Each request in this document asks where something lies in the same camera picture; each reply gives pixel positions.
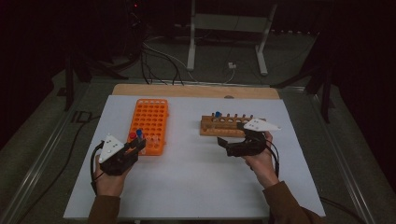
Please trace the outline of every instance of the cable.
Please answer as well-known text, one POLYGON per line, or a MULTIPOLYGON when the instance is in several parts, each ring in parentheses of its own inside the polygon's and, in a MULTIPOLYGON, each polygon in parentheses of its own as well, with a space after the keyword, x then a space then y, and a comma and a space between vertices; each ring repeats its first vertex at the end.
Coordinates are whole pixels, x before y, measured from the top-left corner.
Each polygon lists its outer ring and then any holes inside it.
POLYGON ((233 75, 235 75, 235 68, 233 68, 233 74, 231 75, 230 79, 228 79, 226 82, 222 84, 227 84, 229 81, 231 81, 233 79, 233 75))
POLYGON ((23 213, 23 215, 20 217, 20 219, 18 219, 17 224, 20 224, 20 223, 26 218, 26 216, 29 214, 29 212, 30 212, 30 211, 35 207, 35 205, 44 197, 44 195, 50 190, 50 188, 52 188, 52 186, 56 183, 56 181, 59 179, 59 177, 61 176, 61 174, 64 172, 64 169, 66 168, 67 164, 70 162, 71 156, 72 156, 73 151, 74 151, 74 146, 75 146, 75 144, 76 144, 76 142, 77 142, 77 138, 78 138, 78 135, 79 135, 79 132, 81 131, 81 129, 82 129, 87 123, 91 122, 91 121, 94 120, 94 119, 99 119, 99 118, 100 118, 100 116, 91 118, 91 119, 89 119, 88 121, 82 123, 81 126, 79 126, 79 128, 78 128, 78 130, 77 130, 77 133, 76 133, 76 135, 75 135, 75 137, 74 137, 74 139, 73 139, 73 143, 72 143, 72 145, 71 145, 71 147, 70 147, 69 154, 68 154, 68 156, 67 156, 67 160, 66 160, 64 166, 62 167, 61 171, 59 172, 59 174, 57 174, 57 175, 55 176, 55 178, 52 180, 52 182, 49 184, 49 186, 48 186, 46 189, 44 189, 44 191, 40 194, 40 196, 38 196, 38 198, 29 206, 29 208, 26 210, 26 212, 23 213))
POLYGON ((267 149, 271 152, 271 154, 273 155, 273 157, 274 157, 274 159, 275 159, 275 174, 276 174, 277 177, 279 177, 279 153, 278 153, 278 151, 277 151, 276 146, 275 146, 272 142, 270 142, 270 141, 268 141, 268 140, 265 140, 265 141, 268 142, 268 143, 270 143, 271 146, 273 146, 274 149, 275 149, 276 154, 275 154, 275 152, 271 149, 271 147, 267 147, 267 149))
MULTIPOLYGON (((238 16, 238 20, 236 21, 236 23, 235 23, 235 26, 233 27, 233 31, 236 29, 236 26, 238 25, 238 23, 239 23, 239 16, 238 16)), ((222 70, 221 70, 221 73, 222 74, 224 74, 224 67, 225 67, 225 65, 227 64, 227 61, 228 61, 228 59, 230 58, 230 55, 231 55, 231 51, 233 50, 233 45, 230 47, 230 49, 228 50, 228 54, 227 54, 227 56, 225 57, 225 59, 224 59, 224 62, 223 62, 223 68, 222 68, 222 70)))
POLYGON ((101 177, 105 172, 102 172, 101 174, 99 174, 99 176, 97 176, 94 180, 97 180, 99 177, 101 177))
POLYGON ((148 74, 149 74, 149 78, 150 78, 150 83, 149 83, 149 84, 152 84, 152 77, 151 77, 151 76, 154 76, 157 80, 161 81, 161 83, 163 83, 163 84, 165 84, 165 85, 168 85, 166 82, 162 81, 160 78, 158 78, 157 76, 155 76, 155 75, 151 72, 151 68, 150 68, 150 66, 147 64, 147 53, 146 53, 145 51, 143 51, 142 54, 143 54, 143 53, 145 53, 145 58, 146 58, 146 61, 143 62, 143 65, 145 65, 145 66, 147 67, 147 69, 148 69, 148 74))
POLYGON ((319 197, 319 198, 320 198, 320 200, 322 202, 324 202, 326 204, 329 204, 329 205, 331 205, 331 206, 333 206, 335 208, 338 208, 341 211, 347 213, 348 215, 354 217, 359 223, 362 223, 362 224, 366 223, 361 217, 359 217, 354 212, 352 212, 350 209, 346 208, 345 206, 341 205, 340 203, 333 202, 333 201, 331 201, 331 200, 329 200, 327 198, 324 198, 324 197, 319 197))
POLYGON ((97 152, 99 149, 103 148, 103 145, 104 145, 104 144, 105 144, 105 141, 101 141, 101 143, 93 149, 93 152, 92 152, 92 154, 91 154, 91 160, 90 160, 91 186, 92 186, 93 192, 95 192, 95 194, 97 194, 97 190, 96 190, 96 183, 95 183, 96 178, 95 178, 95 176, 94 176, 95 173, 94 173, 94 171, 93 171, 93 164, 94 164, 94 161, 95 161, 96 152, 97 152))
POLYGON ((174 76, 174 78, 173 78, 173 80, 172 80, 172 85, 175 85, 175 80, 176 80, 176 78, 179 78, 180 83, 181 83, 182 85, 184 85, 183 81, 181 80, 180 72, 179 72, 179 70, 178 70, 177 65, 176 65, 167 55, 163 55, 163 54, 161 54, 161 53, 158 53, 158 54, 161 55, 161 56, 159 56, 159 55, 150 54, 150 53, 147 53, 147 52, 145 52, 145 53, 146 53, 147 55, 150 55, 150 56, 153 56, 153 57, 157 57, 157 58, 162 58, 162 59, 165 59, 165 60, 167 60, 168 62, 170 62, 170 63, 175 67, 175 69, 176 69, 176 74, 175 74, 175 76, 174 76))
POLYGON ((174 57, 174 56, 172 56, 172 55, 169 55, 169 54, 160 52, 160 51, 158 51, 158 50, 156 50, 156 49, 152 49, 152 48, 151 48, 149 45, 147 45, 146 43, 143 43, 143 45, 145 45, 148 49, 150 49, 150 50, 152 50, 152 51, 154 51, 154 52, 157 52, 157 53, 160 53, 160 54, 162 54, 162 55, 165 55, 165 56, 167 56, 167 57, 169 57, 169 58, 172 58, 172 59, 178 61, 179 63, 181 63, 181 64, 184 66, 184 68, 186 68, 186 71, 187 71, 187 73, 189 74, 190 78, 191 78, 193 81, 199 83, 199 81, 197 81, 197 80, 190 74, 190 72, 187 70, 187 65, 184 64, 181 60, 179 60, 178 58, 176 58, 176 57, 174 57))
POLYGON ((142 54, 140 54, 140 67, 141 67, 141 69, 142 69, 142 76, 143 76, 143 79, 145 79, 146 83, 149 85, 150 83, 149 83, 148 79, 146 78, 146 75, 145 75, 145 68, 143 67, 143 55, 142 55, 142 54))

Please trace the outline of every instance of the white table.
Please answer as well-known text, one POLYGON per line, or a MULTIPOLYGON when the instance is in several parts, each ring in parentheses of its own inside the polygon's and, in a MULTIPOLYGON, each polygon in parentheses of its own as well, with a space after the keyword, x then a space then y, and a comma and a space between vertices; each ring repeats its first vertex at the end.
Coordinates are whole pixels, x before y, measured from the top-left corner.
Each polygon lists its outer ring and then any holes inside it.
POLYGON ((78 175, 64 218, 87 218, 94 200, 90 156, 108 133, 126 141, 140 98, 167 99, 166 145, 158 157, 139 157, 126 179, 119 217, 130 219, 264 218, 269 208, 256 176, 240 158, 229 158, 216 137, 200 136, 202 115, 220 111, 267 119, 274 132, 281 180, 303 207, 325 213, 282 100, 110 95, 78 175))

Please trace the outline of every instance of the metal frame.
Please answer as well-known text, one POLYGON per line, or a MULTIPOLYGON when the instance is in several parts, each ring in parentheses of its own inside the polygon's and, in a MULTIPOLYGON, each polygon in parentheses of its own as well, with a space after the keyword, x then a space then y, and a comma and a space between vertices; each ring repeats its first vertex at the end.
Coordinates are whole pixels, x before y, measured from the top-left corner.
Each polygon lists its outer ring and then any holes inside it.
POLYGON ((47 141, 47 144, 43 147, 40 154, 35 159, 35 162, 30 167, 26 176, 23 178, 11 202, 8 204, 6 211, 0 217, 0 223, 11 224, 17 222, 22 208, 26 205, 37 181, 40 179, 41 174, 50 161, 53 152, 57 148, 66 124, 73 117, 79 101, 82 99, 87 89, 88 84, 79 84, 78 91, 76 92, 76 101, 71 104, 70 109, 63 114, 58 124, 55 126, 52 134, 49 137, 49 140, 47 141))
MULTIPOLYGON (((267 70, 267 66, 265 65, 265 60, 264 60, 264 56, 262 54, 265 43, 267 41, 269 32, 271 30, 271 25, 272 25, 272 21, 276 12, 276 7, 277 4, 273 4, 271 7, 271 11, 268 15, 268 17, 266 18, 266 23, 263 24, 262 26, 259 27, 237 27, 237 24, 234 26, 233 29, 227 28, 227 27, 221 27, 221 28, 217 28, 217 29, 221 29, 221 30, 234 30, 234 31, 250 31, 250 32, 262 32, 262 41, 260 42, 259 45, 257 45, 255 47, 255 51, 256 51, 256 55, 257 55, 257 62, 259 64, 260 67, 260 74, 262 76, 267 76, 268 75, 268 70, 267 70)), ((197 19, 200 19, 200 16, 203 17, 204 14, 196 14, 195 12, 195 0, 191 0, 191 34, 190 34, 190 48, 189 48, 189 56, 188 56, 188 60, 187 60, 187 70, 188 71, 193 71, 194 70, 194 63, 195 63, 195 29, 196 28, 202 28, 202 29, 216 29, 213 26, 205 26, 203 23, 198 22, 197 19)), ((221 17, 223 18, 225 21, 228 19, 231 19, 232 16, 223 16, 221 17)), ((252 20, 253 18, 250 17, 237 17, 238 21, 239 19, 241 20, 252 20)))
POLYGON ((317 95, 312 95, 310 98, 312 107, 314 108, 315 113, 318 116, 318 121, 322 126, 323 132, 327 135, 328 139, 330 140, 332 153, 335 157, 335 162, 338 166, 338 169, 341 173, 341 176, 344 179, 346 184, 346 188, 349 192, 350 198, 355 205, 355 208, 361 217, 367 224, 375 224, 375 219, 370 211, 367 202, 364 200, 364 196, 361 192, 361 188, 359 187, 358 182, 356 181, 355 177, 350 170, 347 159, 344 156, 343 150, 339 146, 337 142, 337 138, 335 137, 334 133, 332 132, 332 128, 329 124, 325 123, 323 120, 321 113, 319 111, 320 108, 320 100, 317 95))

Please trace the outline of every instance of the black cable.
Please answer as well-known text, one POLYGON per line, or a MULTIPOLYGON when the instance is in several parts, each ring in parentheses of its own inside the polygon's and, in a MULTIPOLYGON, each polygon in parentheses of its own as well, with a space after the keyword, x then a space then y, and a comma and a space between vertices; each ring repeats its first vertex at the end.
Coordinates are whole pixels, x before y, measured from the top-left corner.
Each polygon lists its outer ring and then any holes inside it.
POLYGON ((141 69, 142 69, 142 76, 143 76, 143 79, 145 79, 146 83, 149 85, 150 83, 149 83, 148 79, 146 78, 146 75, 145 75, 145 68, 143 67, 143 55, 142 55, 142 54, 140 54, 140 67, 141 67, 141 69))
POLYGON ((145 53, 146 61, 143 62, 143 65, 145 65, 145 66, 147 67, 147 69, 148 69, 148 75, 149 75, 149 78, 150 78, 150 84, 152 84, 152 77, 151 77, 151 76, 153 76, 153 77, 155 77, 157 80, 161 81, 161 83, 163 83, 163 84, 165 84, 165 85, 168 85, 166 82, 162 81, 160 78, 158 78, 157 76, 155 76, 154 73, 151 72, 151 67, 150 67, 150 66, 148 65, 148 63, 147 63, 147 53, 146 53, 145 51, 143 51, 142 53, 145 53))
MULTIPOLYGON (((240 17, 238 16, 238 20, 236 21, 235 26, 233 27, 233 31, 236 29, 236 26, 238 26, 239 18, 240 18, 240 17)), ((233 50, 233 45, 232 45, 232 46, 230 47, 230 49, 228 50, 227 57, 225 57, 225 59, 224 59, 223 68, 222 68, 222 70, 221 70, 221 73, 222 73, 222 74, 224 74, 224 67, 225 67, 225 65, 227 64, 228 59, 230 58, 231 51, 233 50)))
POLYGON ((159 52, 159 51, 157 51, 157 50, 154 50, 154 49, 149 49, 149 48, 143 48, 143 49, 144 49, 144 50, 149 50, 149 51, 155 52, 155 53, 160 54, 160 55, 162 55, 163 57, 165 57, 165 59, 168 60, 168 61, 175 67, 175 70, 177 71, 176 75, 174 76, 174 78, 173 78, 173 80, 172 80, 172 85, 175 84, 175 80, 176 80, 177 77, 179 77, 180 83, 181 83, 182 85, 184 85, 183 81, 181 80, 180 71, 178 70, 177 65, 172 61, 172 59, 171 59, 168 55, 166 55, 166 54, 164 54, 164 53, 162 53, 162 52, 159 52))
MULTIPOLYGON (((260 141, 260 139, 258 139, 256 137, 249 137, 249 138, 251 140, 260 141)), ((272 142, 268 141, 267 139, 265 139, 265 141, 270 143, 271 146, 273 146, 275 151, 276 151, 276 154, 275 154, 275 152, 271 149, 271 147, 268 147, 267 145, 265 145, 265 149, 268 149, 268 151, 270 151, 271 155, 274 157, 274 160, 275 160, 275 174, 276 174, 276 177, 279 177, 279 153, 277 151, 276 146, 272 142)))
POLYGON ((102 172, 101 174, 99 174, 99 176, 97 176, 94 180, 96 181, 99 177, 101 177, 105 172, 102 172))
POLYGON ((150 55, 150 56, 153 56, 153 57, 157 57, 157 58, 161 58, 161 59, 165 59, 165 60, 169 61, 176 69, 176 74, 175 74, 174 78, 172 79, 172 85, 175 85, 175 80, 176 80, 177 77, 179 77, 179 80, 180 80, 181 84, 184 85, 183 81, 181 80, 180 72, 178 70, 177 65, 169 57, 166 57, 165 55, 163 55, 161 53, 159 53, 161 56, 155 55, 155 54, 150 54, 150 53, 147 53, 147 52, 145 52, 145 53, 147 55, 150 55))
POLYGON ((67 156, 67 160, 66 160, 64 166, 62 167, 61 171, 59 172, 59 174, 57 174, 57 175, 55 176, 55 178, 54 178, 54 179, 52 180, 52 182, 47 186, 47 188, 44 189, 44 191, 40 194, 40 196, 38 196, 38 198, 29 206, 29 208, 26 210, 26 212, 23 213, 23 215, 20 217, 20 219, 18 219, 17 224, 20 224, 20 223, 26 218, 26 216, 29 214, 29 212, 30 212, 30 211, 35 207, 35 205, 44 197, 44 195, 50 190, 50 188, 52 188, 52 186, 56 183, 56 181, 59 179, 59 177, 61 176, 61 174, 64 172, 64 169, 66 168, 67 164, 70 162, 71 156, 72 156, 73 151, 74 151, 74 146, 75 146, 75 144, 76 144, 76 142, 77 142, 77 138, 78 138, 78 135, 79 135, 79 132, 81 131, 81 129, 82 129, 87 123, 91 122, 91 121, 94 120, 94 119, 99 119, 99 118, 100 118, 100 116, 91 118, 91 119, 89 119, 88 121, 82 123, 81 126, 79 126, 79 128, 78 128, 78 130, 77 130, 77 133, 76 133, 76 135, 75 135, 75 137, 74 137, 74 139, 73 139, 73 143, 72 143, 72 145, 71 145, 71 147, 70 147, 69 154, 68 154, 68 156, 67 156))
POLYGON ((319 198, 320 198, 320 200, 322 202, 324 202, 326 204, 329 204, 329 205, 331 205, 331 206, 333 206, 335 208, 338 208, 341 211, 347 213, 348 215, 354 217, 359 223, 362 223, 362 224, 366 223, 361 217, 359 217, 354 212, 352 212, 350 209, 346 208, 345 206, 341 205, 340 203, 333 202, 333 201, 331 201, 331 200, 329 200, 327 198, 324 198, 324 197, 319 197, 319 198))
MULTIPOLYGON (((275 175, 276 175, 276 177, 279 177, 279 153, 277 151, 276 146, 272 142, 268 141, 267 139, 265 139, 265 141, 269 142, 271 144, 271 146, 273 146, 276 151, 276 155, 275 155, 275 153, 271 149, 271 147, 268 147, 268 150, 271 152, 271 154, 274 156, 274 159, 275 159, 275 175)), ((271 208, 270 208, 270 216, 268 218, 268 224, 274 224, 274 223, 275 223, 275 217, 274 217, 273 213, 271 212, 271 208)))
POLYGON ((104 144, 105 144, 105 141, 102 141, 98 146, 96 146, 96 147, 93 149, 93 152, 92 152, 92 154, 91 154, 91 160, 90 160, 91 186, 92 186, 93 192, 95 192, 95 195, 97 194, 97 190, 96 190, 96 183, 95 183, 96 178, 95 178, 95 172, 94 172, 94 170, 93 170, 93 164, 94 164, 94 162, 95 162, 95 155, 96 155, 96 152, 97 152, 99 149, 103 148, 103 145, 104 145, 104 144))

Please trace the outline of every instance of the sleeve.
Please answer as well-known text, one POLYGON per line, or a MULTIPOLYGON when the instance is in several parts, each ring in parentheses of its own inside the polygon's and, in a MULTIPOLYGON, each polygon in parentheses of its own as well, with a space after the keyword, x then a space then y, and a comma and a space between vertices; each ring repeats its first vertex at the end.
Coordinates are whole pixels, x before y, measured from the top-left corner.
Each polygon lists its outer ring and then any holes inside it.
POLYGON ((88 224, 115 224, 119 211, 120 197, 96 196, 88 217, 88 224))
POLYGON ((263 191, 277 224, 324 223, 316 213, 301 207, 284 181, 263 191))

